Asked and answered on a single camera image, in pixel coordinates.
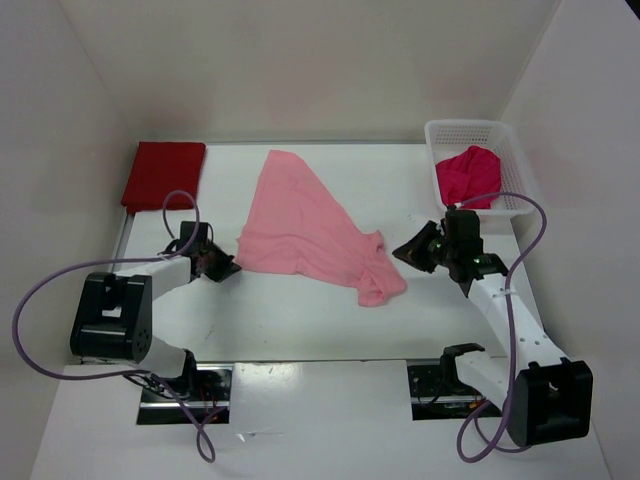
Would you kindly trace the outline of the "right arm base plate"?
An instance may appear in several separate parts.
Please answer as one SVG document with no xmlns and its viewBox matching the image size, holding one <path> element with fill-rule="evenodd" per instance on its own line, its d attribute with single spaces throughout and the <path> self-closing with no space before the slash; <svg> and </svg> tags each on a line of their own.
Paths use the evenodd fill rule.
<svg viewBox="0 0 640 480">
<path fill-rule="evenodd" d="M 414 421 L 464 419 L 484 400 L 471 387 L 445 385 L 435 359 L 409 361 L 406 369 Z"/>
</svg>

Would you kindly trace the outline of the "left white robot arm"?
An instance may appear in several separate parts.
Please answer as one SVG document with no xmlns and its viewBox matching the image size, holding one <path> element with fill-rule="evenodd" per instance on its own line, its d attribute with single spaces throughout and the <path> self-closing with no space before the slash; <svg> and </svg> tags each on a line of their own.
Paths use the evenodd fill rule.
<svg viewBox="0 0 640 480">
<path fill-rule="evenodd" d="M 235 257 L 207 240 L 173 255 L 116 273 L 85 279 L 70 336 L 72 354 L 133 365 L 149 389 L 180 400 L 205 382 L 194 354 L 153 334 L 153 303 L 202 276 L 222 282 L 241 271 Z"/>
</svg>

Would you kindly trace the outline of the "pink t shirt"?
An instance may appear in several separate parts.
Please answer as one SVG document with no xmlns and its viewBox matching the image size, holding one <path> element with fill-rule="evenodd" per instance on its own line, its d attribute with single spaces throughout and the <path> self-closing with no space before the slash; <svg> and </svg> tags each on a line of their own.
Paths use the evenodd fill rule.
<svg viewBox="0 0 640 480">
<path fill-rule="evenodd" d="M 243 269 L 353 288 L 363 307 L 382 306 L 407 288 L 382 234 L 361 231 L 291 152 L 268 153 L 237 243 Z"/>
</svg>

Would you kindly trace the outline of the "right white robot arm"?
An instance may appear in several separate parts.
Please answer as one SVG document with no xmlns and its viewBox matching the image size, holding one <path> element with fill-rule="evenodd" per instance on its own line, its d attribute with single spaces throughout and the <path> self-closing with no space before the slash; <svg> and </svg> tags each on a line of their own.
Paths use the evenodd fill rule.
<svg viewBox="0 0 640 480">
<path fill-rule="evenodd" d="M 441 387 L 484 396 L 506 414 L 506 431 L 520 448 L 588 434 L 591 369 L 570 360 L 538 324 L 509 282 L 504 262 L 485 252 L 478 221 L 429 221 L 393 255 L 422 272 L 446 269 L 509 355 L 502 367 L 477 343 L 449 346 L 440 357 Z"/>
</svg>

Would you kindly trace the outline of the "dark red t shirt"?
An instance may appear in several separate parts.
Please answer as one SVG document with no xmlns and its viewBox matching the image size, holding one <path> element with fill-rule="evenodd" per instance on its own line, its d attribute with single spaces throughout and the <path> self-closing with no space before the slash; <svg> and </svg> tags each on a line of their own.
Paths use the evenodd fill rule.
<svg viewBox="0 0 640 480">
<path fill-rule="evenodd" d="M 196 198 L 206 146 L 197 142 L 140 142 L 121 205 L 130 215 L 161 210 L 167 195 Z"/>
</svg>

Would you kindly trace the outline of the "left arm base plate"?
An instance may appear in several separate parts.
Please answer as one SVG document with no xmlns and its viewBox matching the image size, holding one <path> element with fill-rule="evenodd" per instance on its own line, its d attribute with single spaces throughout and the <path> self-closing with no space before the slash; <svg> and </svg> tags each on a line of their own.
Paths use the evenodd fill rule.
<svg viewBox="0 0 640 480">
<path fill-rule="evenodd" d="M 208 424 L 228 424 L 234 366 L 224 363 L 199 363 L 197 369 L 202 377 L 200 383 L 194 393 L 181 394 L 181 400 L 198 422 L 207 420 Z M 179 403 L 163 386 L 150 384 L 147 379 L 135 379 L 132 383 L 142 388 L 137 425 L 190 423 Z"/>
</svg>

